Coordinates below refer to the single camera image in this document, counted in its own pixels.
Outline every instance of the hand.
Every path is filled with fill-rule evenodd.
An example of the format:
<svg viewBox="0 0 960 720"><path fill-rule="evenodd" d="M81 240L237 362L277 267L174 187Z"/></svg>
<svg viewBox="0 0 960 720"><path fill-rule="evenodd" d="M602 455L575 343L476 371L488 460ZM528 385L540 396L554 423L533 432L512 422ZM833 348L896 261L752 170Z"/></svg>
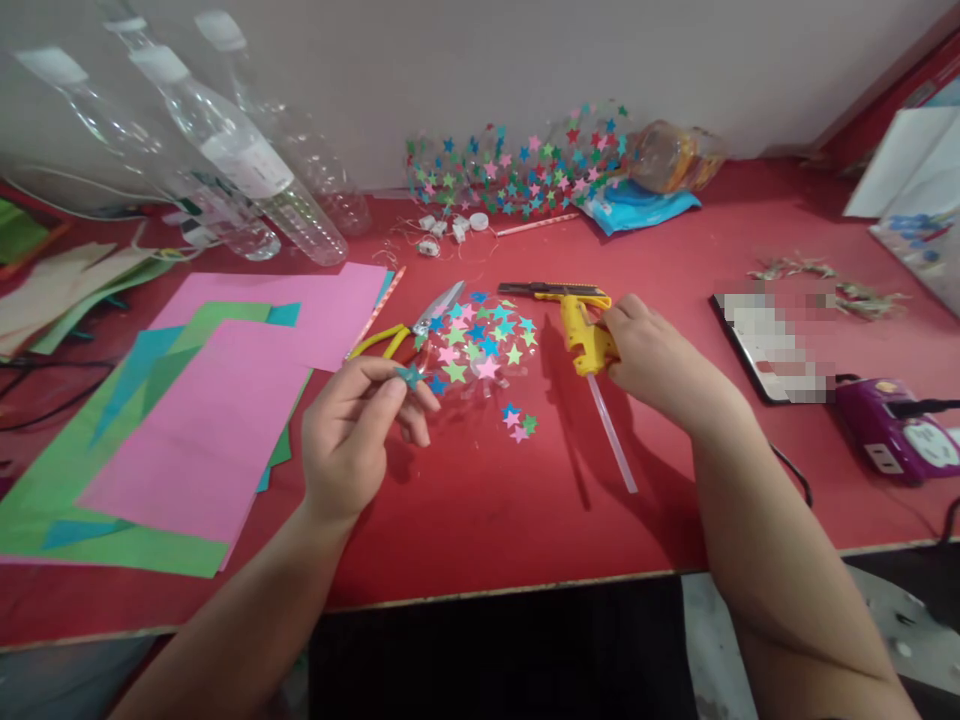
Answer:
<svg viewBox="0 0 960 720"><path fill-rule="evenodd" d="M304 504L321 520L352 522L387 470L383 447L394 419L407 442L430 444L424 410L440 403L423 383L409 393L392 360L360 356L340 369L303 416Z"/></svg>
<svg viewBox="0 0 960 720"><path fill-rule="evenodd" d="M610 378L690 435L752 412L727 376L636 295L621 298L603 319L620 350Z"/></svg>

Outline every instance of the scissor blade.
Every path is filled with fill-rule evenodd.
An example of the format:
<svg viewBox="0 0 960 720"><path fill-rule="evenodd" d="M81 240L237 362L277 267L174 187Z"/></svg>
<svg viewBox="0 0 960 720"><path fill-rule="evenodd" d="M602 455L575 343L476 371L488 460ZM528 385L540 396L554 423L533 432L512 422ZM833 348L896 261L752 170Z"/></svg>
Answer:
<svg viewBox="0 0 960 720"><path fill-rule="evenodd" d="M461 280L443 293L443 295L430 303L427 306L427 309L423 311L423 315L420 316L420 319L417 320L416 327L426 327L430 324L430 320L433 318L439 317L440 315L452 310L454 303L460 299L460 294L463 292L463 288L466 287L466 285L466 281Z"/></svg>

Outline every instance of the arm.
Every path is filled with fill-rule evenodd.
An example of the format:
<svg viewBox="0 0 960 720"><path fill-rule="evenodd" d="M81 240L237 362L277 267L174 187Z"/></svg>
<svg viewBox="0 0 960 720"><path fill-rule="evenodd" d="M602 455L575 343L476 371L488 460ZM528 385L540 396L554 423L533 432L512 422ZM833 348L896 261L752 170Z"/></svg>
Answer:
<svg viewBox="0 0 960 720"><path fill-rule="evenodd" d="M624 390L693 444L710 571L761 717L917 718L863 599L734 385L628 295L605 316Z"/></svg>
<svg viewBox="0 0 960 720"><path fill-rule="evenodd" d="M177 633L115 720L247 717L269 699L309 639L354 523L380 488L394 419L405 439L430 444L423 408L439 403L423 383L417 402L408 400L396 367L361 357L330 379L304 414L303 503Z"/></svg>

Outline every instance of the clear plastic bottle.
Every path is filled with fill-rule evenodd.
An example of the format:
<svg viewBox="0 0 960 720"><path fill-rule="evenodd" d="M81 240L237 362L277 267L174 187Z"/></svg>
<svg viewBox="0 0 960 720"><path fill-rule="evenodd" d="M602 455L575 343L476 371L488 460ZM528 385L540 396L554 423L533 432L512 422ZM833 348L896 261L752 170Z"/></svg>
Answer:
<svg viewBox="0 0 960 720"><path fill-rule="evenodd" d="M158 128L147 129L122 103L89 82L89 76L59 47L17 53L17 59L67 99L90 134L210 230L231 250L248 260L268 260L280 251L280 239L245 206L200 182L170 153L169 139Z"/></svg>
<svg viewBox="0 0 960 720"><path fill-rule="evenodd" d="M130 59L163 93L184 137L307 257L326 266L346 259L340 231L240 108L194 80L165 45L137 50Z"/></svg>
<svg viewBox="0 0 960 720"><path fill-rule="evenodd" d="M223 10L200 13L200 32L220 51L231 85L232 99L257 125L301 178L323 211L345 235L370 228L367 201L347 176L309 114L275 97L257 73L247 39Z"/></svg>

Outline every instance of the scissors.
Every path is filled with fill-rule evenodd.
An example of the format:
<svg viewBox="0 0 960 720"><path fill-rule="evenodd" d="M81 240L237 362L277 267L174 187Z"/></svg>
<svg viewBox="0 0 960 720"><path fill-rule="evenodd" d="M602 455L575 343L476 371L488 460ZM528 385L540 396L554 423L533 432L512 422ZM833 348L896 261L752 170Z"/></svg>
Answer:
<svg viewBox="0 0 960 720"><path fill-rule="evenodd" d="M353 358L357 357L357 355L360 355L365 350L368 350L376 345L378 342L391 337L393 340L390 341L387 349L383 351L383 356L385 358L393 358L397 350L400 348L400 344L410 335L415 337L415 357L416 353L420 352L423 344L425 342L429 342L430 321L434 318L443 317L446 313L452 310L454 303L460 299L460 294L463 292L464 287L466 287L466 281L464 280L455 283L453 287L430 303L426 310L423 311L420 319L417 320L417 322L415 322L413 325L407 326L401 323L400 325L396 325L389 330L384 330L381 333L377 333L376 335L368 337L362 343L357 345L356 348L354 348L353 352L350 353L348 360L352 360Z"/></svg>

